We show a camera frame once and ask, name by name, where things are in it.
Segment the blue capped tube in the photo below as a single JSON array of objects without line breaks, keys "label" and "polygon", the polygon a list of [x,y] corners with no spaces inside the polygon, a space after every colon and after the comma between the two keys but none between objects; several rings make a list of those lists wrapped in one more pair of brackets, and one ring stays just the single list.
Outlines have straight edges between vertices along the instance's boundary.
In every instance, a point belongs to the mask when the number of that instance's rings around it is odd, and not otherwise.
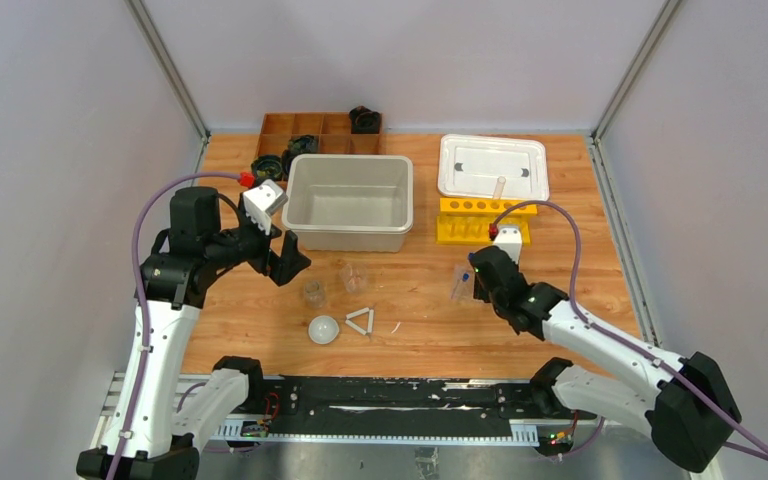
[{"label": "blue capped tube", "polygon": [[469,273],[463,273],[460,276],[460,278],[455,282],[455,286],[453,288],[452,295],[451,295],[452,299],[460,298],[463,295],[463,292],[466,289],[469,279],[470,279]]}]

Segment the small clear glass jar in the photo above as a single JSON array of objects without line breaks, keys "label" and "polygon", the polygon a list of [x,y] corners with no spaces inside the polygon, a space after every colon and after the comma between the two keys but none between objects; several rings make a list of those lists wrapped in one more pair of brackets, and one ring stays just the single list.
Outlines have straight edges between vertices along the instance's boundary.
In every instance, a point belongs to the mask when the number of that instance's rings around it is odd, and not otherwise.
[{"label": "small clear glass jar", "polygon": [[318,280],[306,283],[303,295],[306,304],[311,308],[318,309],[327,303],[324,285]]}]

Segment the clear glass beaker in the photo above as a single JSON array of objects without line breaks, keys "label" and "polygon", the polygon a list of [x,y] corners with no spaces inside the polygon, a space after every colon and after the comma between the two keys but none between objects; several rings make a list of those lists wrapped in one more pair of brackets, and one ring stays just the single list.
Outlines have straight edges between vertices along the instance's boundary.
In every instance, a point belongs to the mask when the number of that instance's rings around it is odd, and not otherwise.
[{"label": "clear glass beaker", "polygon": [[340,280],[350,294],[358,294],[367,286],[367,268],[363,263],[347,262],[339,271]]}]

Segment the white plastic bin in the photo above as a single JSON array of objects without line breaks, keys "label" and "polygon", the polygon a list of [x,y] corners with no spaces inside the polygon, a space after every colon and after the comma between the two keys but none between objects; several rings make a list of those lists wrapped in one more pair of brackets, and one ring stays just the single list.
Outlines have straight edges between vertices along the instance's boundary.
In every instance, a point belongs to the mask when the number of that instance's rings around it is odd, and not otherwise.
[{"label": "white plastic bin", "polygon": [[414,165],[398,155],[294,159],[282,223],[311,251],[402,249],[414,224]]}]

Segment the clear test tube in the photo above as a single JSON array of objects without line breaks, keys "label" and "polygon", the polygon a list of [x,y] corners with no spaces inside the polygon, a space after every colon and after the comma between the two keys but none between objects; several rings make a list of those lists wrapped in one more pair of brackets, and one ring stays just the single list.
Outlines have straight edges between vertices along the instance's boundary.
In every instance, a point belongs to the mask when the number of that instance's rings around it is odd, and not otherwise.
[{"label": "clear test tube", "polygon": [[506,187],[507,179],[504,176],[499,176],[496,180],[496,184],[493,190],[493,199],[500,200],[503,198],[504,189]]}]

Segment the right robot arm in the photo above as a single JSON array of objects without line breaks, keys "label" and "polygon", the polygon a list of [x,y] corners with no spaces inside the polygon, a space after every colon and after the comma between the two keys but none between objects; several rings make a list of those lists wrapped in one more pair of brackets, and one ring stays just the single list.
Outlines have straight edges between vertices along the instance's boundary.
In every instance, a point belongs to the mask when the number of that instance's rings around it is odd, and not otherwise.
[{"label": "right robot arm", "polygon": [[469,263],[497,316],[515,333],[588,358],[606,376],[565,359],[540,370],[531,403],[544,417],[565,409],[618,422],[649,438],[678,467],[704,471],[742,422],[717,362],[702,352],[685,357],[634,338],[545,282],[530,283],[502,249],[489,246]]}]

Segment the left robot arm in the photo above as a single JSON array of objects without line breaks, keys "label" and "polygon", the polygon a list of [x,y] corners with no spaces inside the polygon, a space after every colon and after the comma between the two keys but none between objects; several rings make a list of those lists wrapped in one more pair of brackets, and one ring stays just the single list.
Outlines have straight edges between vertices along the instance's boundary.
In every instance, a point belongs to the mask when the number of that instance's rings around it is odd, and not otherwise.
[{"label": "left robot arm", "polygon": [[193,479],[201,454],[237,408],[266,400],[259,361],[225,356],[182,408],[173,404],[190,336],[208,289],[241,264],[289,283],[311,261],[298,237],[274,226],[288,201],[267,180],[232,201],[213,187],[193,186],[169,200],[170,225],[135,268],[135,332],[122,392],[98,447],[80,453],[83,479]]}]

